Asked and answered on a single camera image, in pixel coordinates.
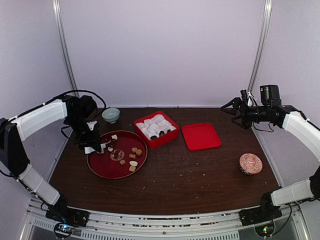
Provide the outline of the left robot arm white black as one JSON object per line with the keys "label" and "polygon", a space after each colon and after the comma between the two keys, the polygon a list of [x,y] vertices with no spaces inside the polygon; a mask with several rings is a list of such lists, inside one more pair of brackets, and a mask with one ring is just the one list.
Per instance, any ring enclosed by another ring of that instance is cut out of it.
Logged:
{"label": "left robot arm white black", "polygon": [[45,128],[60,122],[62,128],[71,128],[74,144],[84,154],[99,153],[105,148],[101,143],[99,124],[91,119],[97,110],[97,103],[91,91],[83,91],[83,96],[74,96],[67,91],[9,119],[0,120],[0,161],[12,177],[38,196],[52,209],[61,222],[72,218],[67,200],[37,171],[29,159],[28,144],[41,140],[53,142],[45,136]]}

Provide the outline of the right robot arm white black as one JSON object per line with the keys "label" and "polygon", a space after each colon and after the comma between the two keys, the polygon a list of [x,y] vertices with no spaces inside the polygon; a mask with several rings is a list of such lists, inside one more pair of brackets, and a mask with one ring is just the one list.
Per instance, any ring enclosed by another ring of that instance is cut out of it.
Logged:
{"label": "right robot arm white black", "polygon": [[[306,150],[320,159],[320,129],[305,114],[290,104],[282,104],[279,87],[274,84],[262,85],[259,88],[261,104],[257,104],[247,90],[241,90],[240,96],[224,104],[221,111],[232,116],[231,122],[249,129],[254,124],[268,123],[295,138]],[[256,210],[259,220],[268,220],[280,206],[320,199],[320,171],[305,180],[264,194]]]}

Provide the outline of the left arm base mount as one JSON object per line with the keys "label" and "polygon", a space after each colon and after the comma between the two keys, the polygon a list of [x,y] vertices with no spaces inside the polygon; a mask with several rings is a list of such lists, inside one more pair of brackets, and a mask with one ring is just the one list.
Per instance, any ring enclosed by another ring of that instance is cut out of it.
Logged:
{"label": "left arm base mount", "polygon": [[86,227],[90,213],[85,210],[68,208],[65,215],[57,213],[52,209],[46,211],[45,217],[56,221],[53,233],[59,239],[70,237],[74,230],[79,227]]}

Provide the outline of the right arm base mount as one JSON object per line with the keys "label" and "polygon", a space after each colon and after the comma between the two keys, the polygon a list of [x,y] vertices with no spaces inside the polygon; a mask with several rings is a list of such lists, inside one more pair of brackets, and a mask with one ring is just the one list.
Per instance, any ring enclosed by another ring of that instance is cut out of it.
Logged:
{"label": "right arm base mount", "polygon": [[271,237],[276,233],[275,220],[281,216],[282,212],[278,207],[272,209],[255,207],[242,209],[239,212],[242,226],[252,226],[255,233],[262,238]]}

